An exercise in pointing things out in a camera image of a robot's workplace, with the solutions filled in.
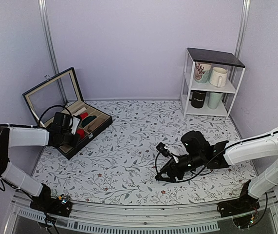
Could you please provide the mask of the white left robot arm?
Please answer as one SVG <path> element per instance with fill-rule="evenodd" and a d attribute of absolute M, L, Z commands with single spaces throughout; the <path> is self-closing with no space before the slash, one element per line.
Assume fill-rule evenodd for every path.
<path fill-rule="evenodd" d="M 38 182 L 10 160 L 11 153 L 22 153 L 29 147 L 76 147 L 81 117 L 56 112 L 47 127 L 0 124 L 0 179 L 31 199 L 30 207 L 45 214 L 68 217 L 72 209 L 69 196 L 52 197 L 51 188 Z"/>

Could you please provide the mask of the black sock organizer box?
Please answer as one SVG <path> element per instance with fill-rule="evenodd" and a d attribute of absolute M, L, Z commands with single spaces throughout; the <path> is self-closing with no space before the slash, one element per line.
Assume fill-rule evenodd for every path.
<path fill-rule="evenodd" d="M 56 148 L 67 159 L 71 159 L 112 124 L 110 115 L 85 103 L 73 67 L 31 88 L 23 93 L 23 97 L 40 127 L 71 125 L 72 118 L 81 119 L 74 127 L 78 141 L 63 143 Z"/>

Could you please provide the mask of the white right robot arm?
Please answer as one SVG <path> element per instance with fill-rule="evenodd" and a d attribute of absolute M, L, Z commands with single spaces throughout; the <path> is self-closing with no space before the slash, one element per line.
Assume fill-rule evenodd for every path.
<path fill-rule="evenodd" d="M 181 137 L 187 154 L 179 155 L 168 145 L 159 143 L 157 151 L 169 161 L 156 171 L 156 180 L 169 183 L 185 182 L 186 172 L 223 169 L 244 161 L 275 156 L 276 161 L 256 178 L 243 184 L 237 199 L 220 202 L 221 217 L 238 215 L 259 208 L 259 198 L 278 185 L 278 127 L 255 137 L 238 141 L 221 141 L 210 145 L 200 131 L 189 131 Z"/>

